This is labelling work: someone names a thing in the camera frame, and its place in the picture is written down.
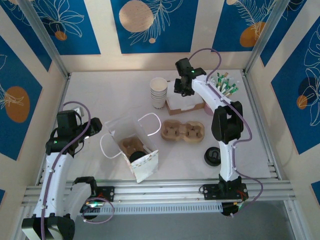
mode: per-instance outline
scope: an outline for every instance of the white table surface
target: white table surface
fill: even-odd
[[[240,101],[243,116],[248,122],[253,139],[251,142],[240,143],[235,152],[238,170],[248,176],[269,178],[268,157],[258,134],[253,112],[242,80],[240,70],[219,70],[221,74],[228,72],[239,87],[231,96],[231,100]],[[180,179],[211,179],[218,178],[220,167],[212,167],[205,163],[204,153],[209,147],[218,147],[218,142],[211,133],[213,117],[203,109],[169,116],[167,108],[154,109],[150,101],[150,80],[162,77],[174,81],[177,71],[122,71],[122,72],[73,72],[66,93],[65,101],[79,101],[85,104],[91,117],[98,117],[102,123],[116,119],[125,114],[135,114],[138,118],[147,113],[156,113],[161,121],[167,119],[179,120],[182,123],[199,121],[205,127],[205,137],[201,143],[168,142],[161,138],[160,132],[150,136],[151,141],[159,149],[158,172],[148,179],[180,180]],[[69,104],[64,109],[72,109],[75,104]],[[87,114],[82,118],[88,120]],[[141,121],[147,133],[158,129],[159,123],[154,116]],[[125,159],[120,155],[114,159],[106,158],[100,149],[100,138],[106,133],[101,132],[85,140],[83,150],[78,153],[68,173],[68,180],[73,181],[81,176],[94,176],[100,180],[134,180]],[[248,138],[244,127],[241,139]]]

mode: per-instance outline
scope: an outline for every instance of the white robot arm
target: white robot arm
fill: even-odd
[[[235,169],[233,159],[234,143],[241,137],[244,123],[233,111],[242,115],[242,105],[239,101],[231,102],[219,90],[207,81],[207,73],[202,68],[194,69],[187,58],[180,59],[175,63],[178,74],[174,83],[174,92],[183,97],[198,93],[214,112],[211,131],[218,141],[221,156],[221,170],[218,184],[207,184],[203,186],[206,190],[206,200],[233,200],[249,198],[247,187],[242,183],[241,176]]]
[[[84,144],[86,138],[102,129],[98,118],[78,125],[77,116],[81,121],[81,117],[74,110],[59,112],[58,127],[46,143],[47,156],[40,197],[32,217],[23,219],[21,226],[30,240],[72,240],[76,217],[86,200],[99,196],[106,198],[106,189],[114,189],[98,187],[92,176],[78,177],[67,193],[68,196],[64,197],[67,175],[74,161],[76,148],[80,143]]]
[[[207,76],[205,75],[197,76],[196,79],[192,81],[192,89],[204,99],[213,112],[218,107],[226,107],[227,105],[222,102],[222,100],[208,87],[207,84],[210,84],[211,87],[215,88],[217,92],[219,90],[213,84],[211,84],[211,82],[206,84],[206,78]],[[229,98],[225,96],[222,96],[222,98],[231,104]],[[218,142],[221,154],[220,176],[225,181],[233,181],[239,177],[239,175],[235,172],[232,160],[232,148],[235,141],[236,139],[231,140],[227,144],[225,144],[223,141]]]

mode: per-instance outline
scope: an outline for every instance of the leaf drawing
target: leaf drawing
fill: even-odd
[[[320,123],[320,25],[312,34],[304,56],[308,86],[298,98],[298,107],[310,107],[310,126]]]
[[[17,4],[9,0],[1,1],[16,19],[30,26]],[[83,22],[85,16],[70,10],[69,0],[33,0],[31,4],[50,35],[56,36],[61,41],[67,39],[66,33],[82,37],[83,33],[77,24]]]
[[[25,15],[21,11],[20,7],[17,4],[14,4],[13,2],[9,0],[1,0],[5,7],[9,9],[12,13],[12,15],[18,19],[19,21],[23,22],[24,24],[30,26],[28,20],[26,19]]]
[[[7,57],[6,55],[0,54],[0,71],[5,66]],[[6,105],[10,106],[11,103],[23,106],[24,104],[21,102],[23,99],[24,97],[17,98],[8,94],[0,84],[0,109],[3,109]]]
[[[305,0],[291,0],[283,13],[283,17],[287,20],[289,10],[297,11]],[[270,15],[274,9],[277,0],[264,0],[261,7],[257,7],[256,0],[237,0],[235,6],[241,18],[245,19],[247,25],[254,29],[255,39],[257,40],[262,32],[262,23]]]

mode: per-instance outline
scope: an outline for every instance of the stack of paper cups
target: stack of paper cups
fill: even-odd
[[[168,90],[168,82],[162,77],[156,77],[150,82],[152,106],[162,109],[165,106]]]

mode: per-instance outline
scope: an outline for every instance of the wire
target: wire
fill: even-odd
[[[82,147],[81,147],[80,150],[77,151],[74,155],[76,155],[77,153],[79,153],[79,152],[84,148],[84,146],[85,146],[85,141],[82,142]]]
[[[76,111],[75,111],[74,113],[75,113],[75,115],[77,115],[77,116],[78,116],[78,118],[79,118],[79,120],[80,120],[80,126],[81,126],[81,125],[82,125],[82,119],[81,119],[80,114],[79,114],[79,113],[77,113]]]
[[[88,219],[85,218],[85,212],[86,212],[88,209],[91,209],[91,207],[89,207],[89,208],[87,208],[86,210],[84,210],[84,211],[82,212],[82,218],[83,218],[83,221],[84,221],[85,223],[89,223],[89,224],[104,224],[104,223],[110,221],[110,220],[113,218],[114,214],[115,214],[115,207],[114,207],[113,204],[112,204],[108,199],[106,199],[106,198],[102,198],[102,197],[92,197],[92,198],[87,199],[86,202],[96,201],[96,200],[100,200],[100,201],[103,201],[103,202],[105,202],[105,203],[110,204],[110,206],[112,207],[112,214],[111,214],[111,216],[110,216],[108,219],[103,220],[103,221],[90,221],[90,220],[88,220]]]
[[[61,157],[61,155],[63,154],[63,152],[65,150],[67,150],[72,144],[74,144],[78,139],[80,139],[88,130],[89,126],[90,126],[90,122],[91,122],[91,115],[90,115],[90,111],[89,109],[82,104],[81,102],[78,101],[68,101],[66,103],[63,104],[63,106],[66,106],[68,104],[79,104],[82,107],[85,108],[87,114],[88,114],[88,122],[84,128],[84,130],[79,134],[79,136],[77,136],[75,139],[73,139],[71,142],[69,142],[60,152],[59,154],[56,156],[53,165],[52,165],[52,171],[49,173],[47,182],[46,182],[46,186],[45,186],[45,191],[44,191],[44,196],[43,196],[43,209],[41,210],[41,220],[40,220],[40,228],[41,228],[41,238],[42,240],[46,240],[46,231],[45,231],[45,213],[46,213],[46,204],[47,204],[47,198],[48,198],[48,193],[49,193],[49,187],[50,187],[50,183],[51,183],[51,179],[52,179],[52,175],[55,172],[55,167],[59,161],[59,158]]]
[[[198,192],[199,192],[200,194],[205,194],[205,192],[204,192],[204,191],[201,191],[201,188],[203,188],[203,187],[204,187],[204,186],[199,187]]]
[[[219,63],[218,63],[218,65],[217,65],[217,67],[216,67],[213,71],[211,71],[211,72],[206,76],[205,83],[206,83],[207,86],[209,86],[209,88],[217,95],[217,97],[219,97],[219,98],[221,99],[221,101],[222,101],[224,104],[226,104],[229,108],[231,108],[231,109],[235,112],[235,114],[241,119],[241,121],[243,122],[243,124],[245,125],[245,127],[247,128],[248,133],[249,133],[249,138],[235,141],[235,142],[232,144],[232,151],[231,151],[232,166],[233,166],[233,168],[234,168],[234,171],[235,171],[237,174],[239,174],[240,176],[244,177],[244,178],[251,179],[251,180],[257,182],[257,183],[260,184],[260,186],[261,186],[261,189],[260,189],[260,192],[258,193],[258,195],[257,195],[256,197],[254,197],[254,199],[253,199],[248,205],[246,205],[246,206],[244,207],[244,208],[247,208],[247,207],[249,207],[250,205],[252,205],[252,204],[261,196],[262,192],[264,191],[264,185],[263,185],[263,183],[262,183],[261,181],[259,181],[257,178],[244,175],[244,174],[242,174],[241,172],[239,172],[239,171],[237,170],[237,168],[236,168],[236,159],[235,159],[235,155],[236,155],[236,153],[235,153],[235,152],[236,152],[236,148],[235,148],[235,147],[236,147],[236,145],[239,144],[239,143],[245,143],[245,142],[251,141],[251,140],[252,140],[252,132],[251,132],[251,129],[250,129],[247,121],[246,121],[246,120],[244,119],[244,117],[240,114],[240,112],[238,112],[231,104],[229,104],[226,100],[224,100],[224,99],[223,99],[223,96],[221,96],[210,84],[208,84],[209,77],[210,77],[210,76],[220,67],[220,65],[221,65],[222,58],[221,58],[220,53],[219,53],[217,50],[213,49],[213,48],[202,48],[202,49],[199,49],[198,51],[194,52],[194,53],[189,57],[189,60],[190,60],[195,54],[197,54],[198,52],[203,51],[203,50],[211,50],[211,51],[215,52],[215,53],[218,55],[218,57],[219,57]]]
[[[217,55],[218,55],[218,57],[219,57],[219,63],[218,63],[218,65],[207,75],[207,77],[206,77],[206,81],[205,82],[207,82],[208,81],[208,79],[209,79],[209,77],[220,67],[220,65],[221,65],[221,62],[222,62],[222,57],[221,57],[221,54],[220,54],[220,52],[218,52],[217,50],[215,50],[215,49],[213,49],[213,48],[201,48],[201,49],[199,49],[198,51],[195,51],[190,57],[189,57],[189,61],[190,61],[190,59],[194,56],[194,55],[196,55],[197,53],[199,53],[199,52],[201,52],[201,51],[204,51],[204,50],[210,50],[210,51],[213,51],[213,52],[215,52]]]

